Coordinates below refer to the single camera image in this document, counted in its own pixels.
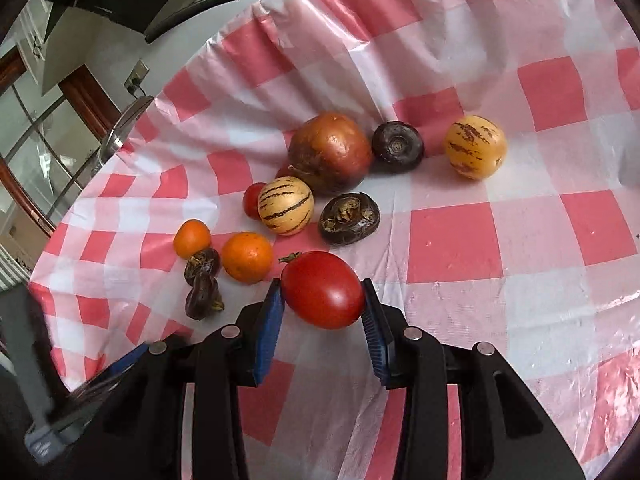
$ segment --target tree tomato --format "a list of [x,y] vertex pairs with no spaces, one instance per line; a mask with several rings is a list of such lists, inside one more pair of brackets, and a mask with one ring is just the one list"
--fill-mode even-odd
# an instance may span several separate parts
[[335,254],[309,251],[289,262],[280,277],[291,309],[319,328],[344,328],[364,309],[362,284]]
[[258,195],[262,191],[262,188],[266,186],[266,182],[256,182],[251,184],[244,195],[242,196],[242,208],[249,218],[254,220],[260,220],[260,213],[258,213]]

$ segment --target red and white tablecloth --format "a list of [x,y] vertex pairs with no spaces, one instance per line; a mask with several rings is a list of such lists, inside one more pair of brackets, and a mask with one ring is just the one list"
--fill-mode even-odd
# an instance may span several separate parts
[[[329,250],[314,224],[276,238],[241,207],[284,163],[292,132],[329,109],[367,132],[414,124],[429,155],[413,173],[367,178],[358,190],[380,227],[331,252],[442,342],[493,342],[594,478],[640,413],[640,54],[612,0],[252,6],[166,85],[36,266],[66,383],[144,340],[201,340],[264,297],[268,282],[222,273],[226,310],[187,318],[172,250],[184,220],[205,221],[217,248],[253,230],[277,256]],[[463,114],[508,135],[505,165],[484,182],[441,154]],[[402,392],[380,388],[359,323],[324,332],[287,312],[270,375],[241,403],[255,479],[391,476]]]

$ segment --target tangerine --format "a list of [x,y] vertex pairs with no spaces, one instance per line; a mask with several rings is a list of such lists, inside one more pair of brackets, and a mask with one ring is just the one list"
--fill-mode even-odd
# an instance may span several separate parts
[[192,218],[180,226],[174,237],[174,251],[184,260],[211,245],[211,231],[204,222]]
[[273,249],[264,236],[242,232],[226,241],[220,257],[229,276],[251,285],[260,282],[271,269]]

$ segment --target metal screw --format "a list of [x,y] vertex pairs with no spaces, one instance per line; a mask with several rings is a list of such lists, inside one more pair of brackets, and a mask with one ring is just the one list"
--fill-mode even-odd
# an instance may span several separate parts
[[482,341],[478,343],[478,351],[482,355],[493,355],[495,352],[495,347],[491,343],[487,343],[486,341]]
[[222,327],[220,333],[225,339],[233,339],[240,335],[240,329],[236,325],[227,325]]
[[404,329],[404,337],[410,339],[411,341],[418,341],[422,337],[422,330],[420,330],[417,326],[408,326]]
[[166,350],[166,343],[164,341],[156,341],[149,345],[149,353],[153,355],[160,355]]

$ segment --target tomato stem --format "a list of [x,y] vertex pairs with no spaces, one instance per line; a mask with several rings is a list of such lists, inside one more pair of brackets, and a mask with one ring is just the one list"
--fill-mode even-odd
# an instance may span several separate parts
[[289,256],[284,256],[283,258],[279,258],[278,262],[281,264],[288,264],[289,262],[292,262],[298,256],[300,256],[300,254],[302,254],[300,251],[298,251],[297,253],[291,253]]

